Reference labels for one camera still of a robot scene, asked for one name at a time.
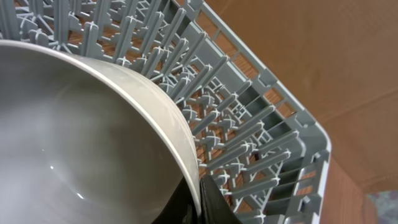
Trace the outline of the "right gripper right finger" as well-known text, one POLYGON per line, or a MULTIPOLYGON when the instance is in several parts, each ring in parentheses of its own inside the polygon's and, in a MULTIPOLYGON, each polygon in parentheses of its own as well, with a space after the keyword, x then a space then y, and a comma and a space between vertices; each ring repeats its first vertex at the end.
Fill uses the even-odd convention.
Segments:
POLYGON ((204 175, 200 180, 201 223, 242 224, 230 209, 212 176, 204 175))

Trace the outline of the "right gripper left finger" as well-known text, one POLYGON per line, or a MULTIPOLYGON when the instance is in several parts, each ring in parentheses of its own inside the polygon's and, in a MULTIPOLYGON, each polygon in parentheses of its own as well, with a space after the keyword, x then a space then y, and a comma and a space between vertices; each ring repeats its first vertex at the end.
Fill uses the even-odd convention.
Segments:
POLYGON ((170 200, 152 224, 197 224, 195 204, 184 178, 180 181, 170 200))

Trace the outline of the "grey bowl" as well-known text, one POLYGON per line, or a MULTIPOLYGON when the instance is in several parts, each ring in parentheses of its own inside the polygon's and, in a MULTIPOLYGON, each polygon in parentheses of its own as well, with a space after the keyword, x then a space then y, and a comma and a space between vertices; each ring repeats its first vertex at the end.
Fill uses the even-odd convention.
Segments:
POLYGON ((190 127, 154 82, 1 42, 2 223, 151 223, 179 185, 201 214, 190 127))

